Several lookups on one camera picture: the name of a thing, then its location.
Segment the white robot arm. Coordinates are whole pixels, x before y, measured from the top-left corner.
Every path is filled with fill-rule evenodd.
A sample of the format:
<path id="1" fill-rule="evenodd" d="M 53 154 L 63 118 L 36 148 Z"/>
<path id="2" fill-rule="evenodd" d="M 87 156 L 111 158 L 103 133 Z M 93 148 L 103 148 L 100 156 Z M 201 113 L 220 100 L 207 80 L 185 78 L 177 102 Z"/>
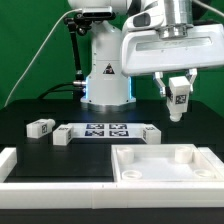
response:
<path id="1" fill-rule="evenodd" d="M 187 110 L 199 68 L 224 65 L 224 25 L 194 24 L 196 0 L 68 0 L 77 32 L 92 31 L 92 71 L 82 102 L 132 103 L 130 78 L 151 75 L 174 113 Z"/>

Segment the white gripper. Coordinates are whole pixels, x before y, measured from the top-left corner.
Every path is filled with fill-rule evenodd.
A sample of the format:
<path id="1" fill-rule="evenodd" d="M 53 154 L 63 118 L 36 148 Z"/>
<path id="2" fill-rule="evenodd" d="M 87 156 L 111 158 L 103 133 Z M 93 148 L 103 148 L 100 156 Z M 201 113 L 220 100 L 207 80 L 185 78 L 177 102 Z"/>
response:
<path id="1" fill-rule="evenodd" d="M 194 26 L 184 38 L 161 39 L 155 30 L 131 32 L 121 45 L 121 68 L 125 76 L 153 74 L 161 97 L 166 96 L 162 72 L 180 71 L 190 83 L 197 77 L 196 68 L 224 65 L 224 26 Z"/>

